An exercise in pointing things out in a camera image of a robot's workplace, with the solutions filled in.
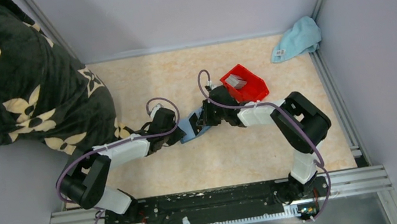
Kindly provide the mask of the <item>teal card holder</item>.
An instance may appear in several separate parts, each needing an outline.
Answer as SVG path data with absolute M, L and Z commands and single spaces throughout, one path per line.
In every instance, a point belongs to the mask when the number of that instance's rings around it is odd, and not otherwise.
M 193 111 L 193 112 L 197 112 L 197 111 L 203 111 L 203 108 L 200 107 L 200 108 L 196 109 L 196 110 Z M 180 120 L 180 122 L 179 122 L 179 127 L 180 127 L 183 131 L 186 132 L 186 136 L 180 141 L 181 144 L 190 142 L 191 140 L 195 140 L 195 138 L 200 137 L 200 136 L 198 136 L 198 137 L 195 137 L 195 136 L 194 136 L 194 133 L 193 133 L 192 128 L 191 128 L 191 126 L 190 126 L 189 117 L 191 116 L 192 113 L 190 113 L 190 115 L 189 115 L 188 117 L 186 117 L 186 118 L 181 118 L 181 120 Z

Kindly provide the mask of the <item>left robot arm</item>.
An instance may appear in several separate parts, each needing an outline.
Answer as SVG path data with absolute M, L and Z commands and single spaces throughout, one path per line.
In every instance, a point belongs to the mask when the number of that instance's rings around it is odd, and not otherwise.
M 75 153 L 57 181 L 59 196 L 83 209 L 111 211 L 128 224 L 137 221 L 140 210 L 136 199 L 120 189 L 108 187 L 109 172 L 145 158 L 164 145 L 174 144 L 185 135 L 179 127 L 178 111 L 156 106 L 150 118 L 144 129 L 128 138 Z

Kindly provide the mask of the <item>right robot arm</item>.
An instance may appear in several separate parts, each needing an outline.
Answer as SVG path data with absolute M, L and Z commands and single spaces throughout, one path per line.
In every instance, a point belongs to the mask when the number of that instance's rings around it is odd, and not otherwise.
M 291 92 L 279 102 L 238 102 L 220 85 L 207 88 L 202 106 L 185 121 L 185 129 L 198 136 L 223 121 L 233 127 L 275 125 L 294 149 L 289 173 L 291 191 L 307 198 L 313 190 L 317 167 L 324 161 L 318 145 L 326 138 L 331 121 L 303 94 Z

